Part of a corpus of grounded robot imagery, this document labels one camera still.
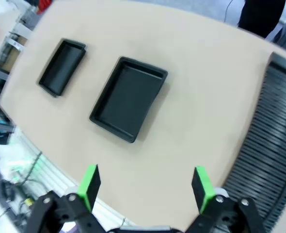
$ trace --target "bolt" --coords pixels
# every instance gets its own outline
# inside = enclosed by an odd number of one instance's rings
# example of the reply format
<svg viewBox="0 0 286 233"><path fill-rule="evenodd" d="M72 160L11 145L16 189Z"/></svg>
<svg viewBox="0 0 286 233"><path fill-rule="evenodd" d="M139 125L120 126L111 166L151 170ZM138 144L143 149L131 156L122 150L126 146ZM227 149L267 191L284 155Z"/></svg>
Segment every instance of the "bolt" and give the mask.
<svg viewBox="0 0 286 233"><path fill-rule="evenodd" d="M76 198L76 197L75 197L75 195L74 195L74 194L72 194L72 195L70 195L70 196L69 196L69 201L74 201L74 200L75 200L75 198Z"/></svg>
<svg viewBox="0 0 286 233"><path fill-rule="evenodd" d="M47 204L48 202L50 202L50 198L45 198L45 199L43 200L43 202L44 202L44 204Z"/></svg>
<svg viewBox="0 0 286 233"><path fill-rule="evenodd" d="M248 200L246 200L246 199L242 199L242 200L241 200L241 203L242 203L242 205L246 205L246 206L249 205L249 202L248 202Z"/></svg>
<svg viewBox="0 0 286 233"><path fill-rule="evenodd" d="M219 203L222 203L222 202L224 202L224 199L221 196L217 196L216 201Z"/></svg>

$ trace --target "black pants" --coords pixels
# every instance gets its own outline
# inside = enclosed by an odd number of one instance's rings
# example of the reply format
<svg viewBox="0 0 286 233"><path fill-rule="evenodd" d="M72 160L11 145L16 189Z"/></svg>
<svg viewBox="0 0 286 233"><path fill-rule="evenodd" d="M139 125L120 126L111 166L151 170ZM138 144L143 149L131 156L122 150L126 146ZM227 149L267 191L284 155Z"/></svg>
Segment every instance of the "black pants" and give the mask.
<svg viewBox="0 0 286 233"><path fill-rule="evenodd" d="M278 24L286 0L246 0L238 26L266 38Z"/></svg>

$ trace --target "rectangular plastic tray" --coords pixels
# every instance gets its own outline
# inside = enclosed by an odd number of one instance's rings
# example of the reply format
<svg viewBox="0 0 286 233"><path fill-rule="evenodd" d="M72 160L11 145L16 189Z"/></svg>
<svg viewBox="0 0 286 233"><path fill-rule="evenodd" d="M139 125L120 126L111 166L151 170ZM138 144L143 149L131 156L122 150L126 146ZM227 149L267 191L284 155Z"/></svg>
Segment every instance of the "rectangular plastic tray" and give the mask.
<svg viewBox="0 0 286 233"><path fill-rule="evenodd" d="M133 143L168 72L121 57L90 115L90 120Z"/></svg>
<svg viewBox="0 0 286 233"><path fill-rule="evenodd" d="M53 97L61 96L72 74L86 53L85 44L62 39L47 65L39 85Z"/></svg>

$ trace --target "gray floor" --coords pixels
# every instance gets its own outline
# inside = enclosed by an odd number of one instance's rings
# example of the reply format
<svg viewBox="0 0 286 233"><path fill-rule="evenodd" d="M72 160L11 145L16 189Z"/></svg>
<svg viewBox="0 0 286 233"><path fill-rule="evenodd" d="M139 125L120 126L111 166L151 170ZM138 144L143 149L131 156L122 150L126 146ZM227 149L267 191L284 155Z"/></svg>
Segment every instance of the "gray floor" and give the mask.
<svg viewBox="0 0 286 233"><path fill-rule="evenodd" d="M149 2L159 5L170 6L185 11L194 12L206 17L224 21L226 7L230 0L134 0ZM233 0L227 11L226 23L236 26L238 24L244 0ZM281 19L286 19L286 5ZM271 40L281 29L282 24L278 24L275 30L267 37Z"/></svg>

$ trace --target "red object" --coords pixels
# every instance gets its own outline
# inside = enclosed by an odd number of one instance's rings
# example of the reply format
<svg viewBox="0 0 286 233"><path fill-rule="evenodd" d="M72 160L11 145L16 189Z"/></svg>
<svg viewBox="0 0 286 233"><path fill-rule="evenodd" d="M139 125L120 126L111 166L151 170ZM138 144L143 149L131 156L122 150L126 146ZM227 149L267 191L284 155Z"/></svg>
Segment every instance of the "red object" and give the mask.
<svg viewBox="0 0 286 233"><path fill-rule="evenodd" d="M37 14L43 13L51 5L51 0L40 0L38 3Z"/></svg>

